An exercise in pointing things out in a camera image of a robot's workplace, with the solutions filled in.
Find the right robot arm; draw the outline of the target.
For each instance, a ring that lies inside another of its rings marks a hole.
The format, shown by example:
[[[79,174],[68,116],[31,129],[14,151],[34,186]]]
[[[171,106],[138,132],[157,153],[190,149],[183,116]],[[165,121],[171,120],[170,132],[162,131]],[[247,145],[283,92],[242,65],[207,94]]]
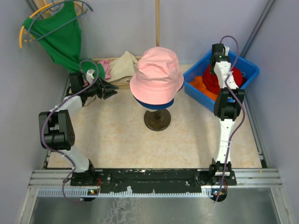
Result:
[[[214,115],[220,122],[219,147],[210,165],[209,181],[222,183],[231,173],[230,145],[235,120],[241,113],[245,91],[235,82],[228,56],[229,48],[222,43],[212,45],[210,72],[216,75],[220,92],[214,104]]]

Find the wooden clothes rack with tray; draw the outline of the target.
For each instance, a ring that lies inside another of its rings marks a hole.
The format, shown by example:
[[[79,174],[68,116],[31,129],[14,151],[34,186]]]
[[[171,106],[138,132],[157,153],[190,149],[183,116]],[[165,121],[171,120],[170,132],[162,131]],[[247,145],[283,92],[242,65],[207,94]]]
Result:
[[[125,51],[140,59],[160,45],[159,0],[88,0],[91,9],[81,17],[82,55],[115,61]]]

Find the pink hat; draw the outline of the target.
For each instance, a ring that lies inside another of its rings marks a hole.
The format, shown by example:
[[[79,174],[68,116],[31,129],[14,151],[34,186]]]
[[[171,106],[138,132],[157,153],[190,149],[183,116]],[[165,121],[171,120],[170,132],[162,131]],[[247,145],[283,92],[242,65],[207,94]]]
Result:
[[[142,103],[164,105],[171,102],[184,84],[177,54],[164,47],[146,50],[129,84],[133,96]]]

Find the cream mannequin head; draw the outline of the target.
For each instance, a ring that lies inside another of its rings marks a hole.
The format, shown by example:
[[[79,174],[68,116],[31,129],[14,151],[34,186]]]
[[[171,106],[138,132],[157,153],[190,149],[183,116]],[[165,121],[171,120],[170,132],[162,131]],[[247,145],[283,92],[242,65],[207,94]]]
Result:
[[[168,106],[143,106],[145,113],[143,121],[146,127],[152,131],[165,130],[171,123],[171,113]]]

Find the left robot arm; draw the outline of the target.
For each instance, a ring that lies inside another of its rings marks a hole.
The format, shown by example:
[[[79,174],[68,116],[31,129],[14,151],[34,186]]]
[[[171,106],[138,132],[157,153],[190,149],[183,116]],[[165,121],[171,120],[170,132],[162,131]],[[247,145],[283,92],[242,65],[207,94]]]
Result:
[[[71,117],[81,109],[88,98],[107,99],[117,94],[118,86],[108,83],[100,77],[93,77],[93,69],[87,72],[85,84],[83,73],[70,74],[70,93],[63,101],[48,112],[39,113],[40,141],[43,148],[59,153],[71,164],[75,173],[81,173],[80,179],[87,185],[97,180],[97,173],[90,170],[92,165],[75,145],[75,132]]]

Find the blue plastic bin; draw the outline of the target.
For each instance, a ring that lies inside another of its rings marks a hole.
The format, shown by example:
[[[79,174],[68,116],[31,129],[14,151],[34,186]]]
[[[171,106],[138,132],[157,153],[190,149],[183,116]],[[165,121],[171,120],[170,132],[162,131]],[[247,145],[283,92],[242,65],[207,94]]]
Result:
[[[195,77],[202,76],[204,71],[208,68],[210,64],[211,50],[206,53],[198,62],[196,62],[189,70],[187,70],[184,76],[184,87],[185,93],[201,103],[204,107],[209,109],[211,112],[214,112],[215,101],[210,99],[204,93],[190,85],[190,82],[194,81]],[[235,64],[235,68],[240,70],[245,74],[246,82],[240,87],[240,89],[245,90],[249,84],[258,76],[259,68],[249,62],[248,60],[238,57],[238,60]]]

